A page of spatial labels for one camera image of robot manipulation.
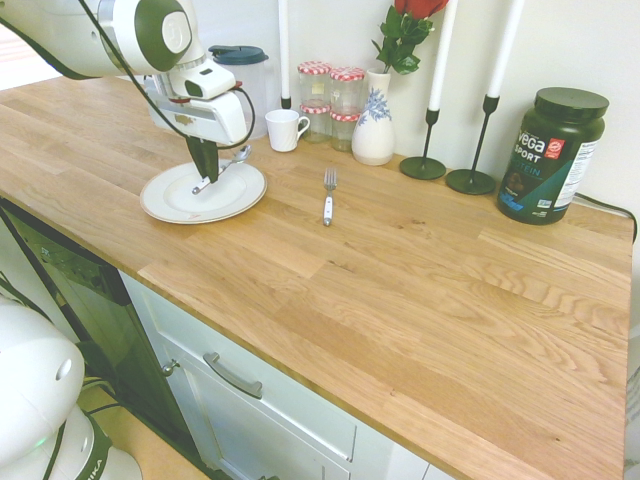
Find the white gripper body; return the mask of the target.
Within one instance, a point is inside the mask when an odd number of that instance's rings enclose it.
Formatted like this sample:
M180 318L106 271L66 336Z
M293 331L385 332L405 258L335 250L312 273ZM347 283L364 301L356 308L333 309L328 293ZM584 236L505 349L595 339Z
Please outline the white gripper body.
M232 145L243 141L247 124L239 98L231 92L211 100L190 99L176 103L148 89L147 95L167 120L181 133Z

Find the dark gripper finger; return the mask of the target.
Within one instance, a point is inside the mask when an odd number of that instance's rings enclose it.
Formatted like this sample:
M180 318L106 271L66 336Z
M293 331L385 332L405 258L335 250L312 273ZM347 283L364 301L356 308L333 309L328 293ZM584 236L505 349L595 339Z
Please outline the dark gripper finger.
M186 138L187 147L196 169L201 177L206 176L206 159L203 152L203 143L200 138L188 136Z
M215 183L219 176L218 146L215 142L204 140L202 143L204 157L204 174L211 183Z

